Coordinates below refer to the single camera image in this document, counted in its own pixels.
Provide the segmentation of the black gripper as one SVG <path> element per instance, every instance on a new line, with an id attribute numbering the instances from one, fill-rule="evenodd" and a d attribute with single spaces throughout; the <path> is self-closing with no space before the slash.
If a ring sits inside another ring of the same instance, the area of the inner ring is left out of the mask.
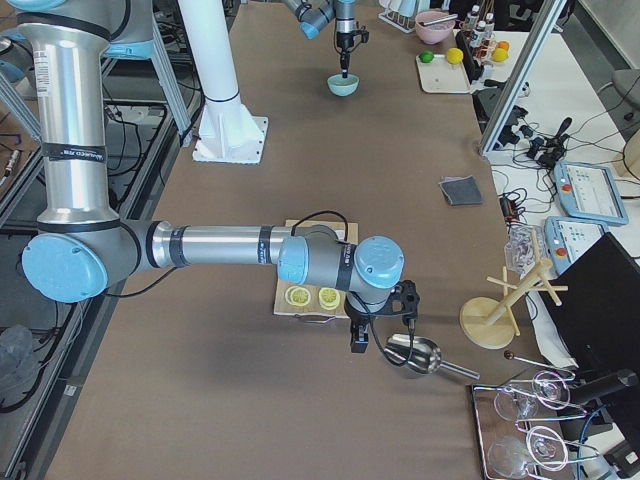
<path id="1" fill-rule="evenodd" d="M 369 345 L 368 324 L 378 317 L 393 316 L 392 303 L 395 290 L 387 292 L 383 302 L 370 304 L 357 292 L 347 292 L 344 310 L 350 319 L 350 350 L 354 354 L 364 354 Z"/>
<path id="2" fill-rule="evenodd" d="M 369 40 L 368 30 L 353 30 L 350 32 L 336 32 L 334 46 L 340 55 L 341 76 L 347 78 L 349 75 L 350 54 L 361 43 Z"/>

